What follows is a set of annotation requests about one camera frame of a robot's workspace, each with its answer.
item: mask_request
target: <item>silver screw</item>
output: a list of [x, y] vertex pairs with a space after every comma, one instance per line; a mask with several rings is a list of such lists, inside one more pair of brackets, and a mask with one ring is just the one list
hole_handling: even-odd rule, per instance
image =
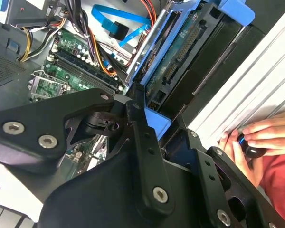
[[7, 122], [2, 128], [5, 133], [13, 135], [21, 134], [25, 130], [24, 125], [19, 122]]
[[270, 228], [276, 228], [275, 224], [273, 224], [272, 222], [269, 223], [269, 227]]
[[219, 156], [223, 156], [223, 152], [221, 150], [217, 149], [217, 153]]
[[191, 134], [194, 138], [196, 138], [196, 137], [198, 136], [194, 131], [191, 131], [190, 134]]
[[168, 194], [161, 187], [155, 187], [153, 189], [153, 196], [160, 203], [166, 203], [168, 201]]
[[57, 139], [49, 134], [43, 135], [38, 139], [39, 145], [45, 149], [55, 148], [58, 144]]
[[133, 103], [133, 107], [137, 108], [137, 109], [140, 109], [140, 106], [137, 103]]
[[229, 218], [229, 216], [227, 215], [226, 212], [224, 212], [223, 210], [218, 210], [217, 215], [218, 215], [219, 220], [220, 220], [226, 227], [230, 227], [230, 225], [231, 225], [231, 220], [230, 220], [230, 218]]
[[109, 100], [109, 97], [107, 95], [105, 95], [105, 94], [101, 94], [100, 96], [104, 100]]

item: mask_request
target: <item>ventilation grille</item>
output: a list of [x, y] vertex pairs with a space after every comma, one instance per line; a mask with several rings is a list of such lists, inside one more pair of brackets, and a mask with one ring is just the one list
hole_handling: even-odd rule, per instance
[[11, 78], [14, 74], [24, 71], [24, 68], [0, 56], [0, 82]]

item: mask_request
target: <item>black knob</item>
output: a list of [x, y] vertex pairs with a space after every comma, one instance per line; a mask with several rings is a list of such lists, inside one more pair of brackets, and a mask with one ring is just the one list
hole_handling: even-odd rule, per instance
[[265, 148], [254, 148], [249, 146], [248, 142], [244, 139], [243, 134], [238, 137], [237, 141], [241, 145], [245, 156], [248, 158], [260, 158], [266, 153]]

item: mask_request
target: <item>red shirt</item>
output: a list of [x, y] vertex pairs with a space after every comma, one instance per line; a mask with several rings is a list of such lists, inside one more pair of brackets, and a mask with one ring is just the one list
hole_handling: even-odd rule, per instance
[[285, 220], [285, 155], [264, 156], [263, 165], [261, 186], [276, 211]]

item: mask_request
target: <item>metal frame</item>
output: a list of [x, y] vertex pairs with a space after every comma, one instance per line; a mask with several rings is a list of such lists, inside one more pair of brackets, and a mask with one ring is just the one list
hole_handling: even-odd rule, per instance
[[191, 122], [188, 110], [184, 121], [206, 148], [224, 131], [285, 110], [285, 14]]

